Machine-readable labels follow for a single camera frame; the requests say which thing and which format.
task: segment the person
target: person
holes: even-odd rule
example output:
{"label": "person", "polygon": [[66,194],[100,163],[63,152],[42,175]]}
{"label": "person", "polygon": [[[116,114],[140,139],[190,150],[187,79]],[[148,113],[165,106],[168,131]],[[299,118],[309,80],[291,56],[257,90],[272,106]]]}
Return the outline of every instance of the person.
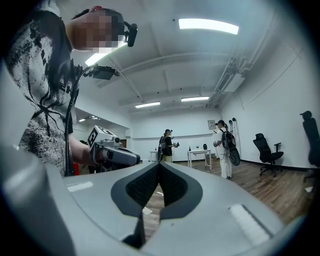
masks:
{"label": "person", "polygon": [[171,163],[171,157],[172,157],[172,148],[176,147],[174,144],[171,142],[171,132],[172,130],[166,129],[163,137],[161,138],[161,142],[165,143],[165,148],[162,149],[163,153],[163,158],[162,162],[170,162]]}
{"label": "person", "polygon": [[66,167],[65,125],[72,87],[80,73],[71,58],[73,50],[115,47],[124,35],[123,16],[95,6],[76,15],[68,24],[60,18],[54,0],[40,2],[12,39],[4,60],[34,114],[19,143],[44,163],[57,166],[62,176],[73,175],[72,163],[95,165],[89,146],[72,133],[75,109],[68,123],[69,167]]}
{"label": "person", "polygon": [[220,158],[221,177],[229,180],[232,177],[232,163],[229,159],[227,149],[224,148],[222,144],[222,136],[224,132],[228,130],[228,126],[223,120],[220,120],[217,126],[218,131],[216,134],[218,136],[218,141],[214,144],[214,146],[217,148]]}

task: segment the white desk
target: white desk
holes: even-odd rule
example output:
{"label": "white desk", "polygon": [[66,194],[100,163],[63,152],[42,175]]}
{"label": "white desk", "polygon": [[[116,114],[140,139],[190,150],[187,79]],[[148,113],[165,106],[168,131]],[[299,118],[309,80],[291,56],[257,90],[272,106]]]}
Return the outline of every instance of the white desk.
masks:
{"label": "white desk", "polygon": [[206,153],[209,153],[209,159],[210,159],[210,171],[212,170],[212,159],[211,159],[211,149],[207,149],[207,150],[191,150],[188,151],[188,167],[192,168],[192,154],[204,154],[204,166],[207,166],[207,156]]}
{"label": "white desk", "polygon": [[[155,154],[155,161],[152,161],[152,154]],[[158,151],[150,151],[150,162],[156,162],[158,160]]]}

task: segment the ceiling light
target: ceiling light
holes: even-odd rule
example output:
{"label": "ceiling light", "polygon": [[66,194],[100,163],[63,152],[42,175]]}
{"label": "ceiling light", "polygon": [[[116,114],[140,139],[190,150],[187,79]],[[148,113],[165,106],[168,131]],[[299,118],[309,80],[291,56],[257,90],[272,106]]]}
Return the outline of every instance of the ceiling light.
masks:
{"label": "ceiling light", "polygon": [[120,41],[120,42],[118,42],[117,48],[103,48],[103,50],[100,50],[103,52],[95,53],[94,55],[92,55],[90,58],[88,58],[85,61],[85,64],[87,64],[88,66],[91,66],[91,65],[95,64],[97,61],[101,60],[104,56],[107,56],[109,53],[119,49],[122,46],[126,46],[126,45],[127,45],[126,42]]}
{"label": "ceiling light", "polygon": [[203,29],[203,30],[218,30],[231,34],[238,34],[239,27],[226,22],[204,18],[180,18],[179,27],[184,29]]}
{"label": "ceiling light", "polygon": [[209,96],[205,96],[205,97],[193,97],[193,98],[182,98],[181,101],[182,102],[191,102],[191,101],[205,101],[209,99]]}
{"label": "ceiling light", "polygon": [[141,104],[141,105],[136,105],[135,107],[136,107],[137,109],[139,109],[139,108],[144,108],[144,107],[149,107],[149,106],[156,106],[156,105],[160,105],[160,101],[152,102],[152,103],[146,103],[146,104]]}

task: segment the office chair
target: office chair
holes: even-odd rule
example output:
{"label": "office chair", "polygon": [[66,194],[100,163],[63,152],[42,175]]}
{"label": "office chair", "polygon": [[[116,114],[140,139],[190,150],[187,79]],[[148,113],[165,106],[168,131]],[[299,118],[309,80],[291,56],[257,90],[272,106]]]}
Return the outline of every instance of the office chair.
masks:
{"label": "office chair", "polygon": [[[309,163],[316,167],[320,167],[320,136],[316,120],[312,117],[310,111],[306,111],[300,115],[304,120],[302,125],[310,144],[308,156]],[[317,178],[317,176],[319,176],[319,171],[314,171],[311,175],[304,177],[303,182],[306,182],[306,179],[309,178]]]}
{"label": "office chair", "polygon": [[278,148],[279,145],[281,144],[281,142],[274,144],[275,148],[276,148],[276,153],[271,153],[271,150],[268,146],[267,140],[264,137],[264,135],[262,133],[258,133],[255,135],[255,139],[253,140],[253,143],[256,145],[256,147],[258,148],[259,152],[260,152],[260,160],[262,163],[269,163],[266,167],[261,167],[260,168],[260,176],[266,172],[267,170],[271,170],[273,173],[273,177],[276,177],[276,171],[275,171],[275,160],[279,159],[280,157],[283,156],[283,152],[278,152]]}

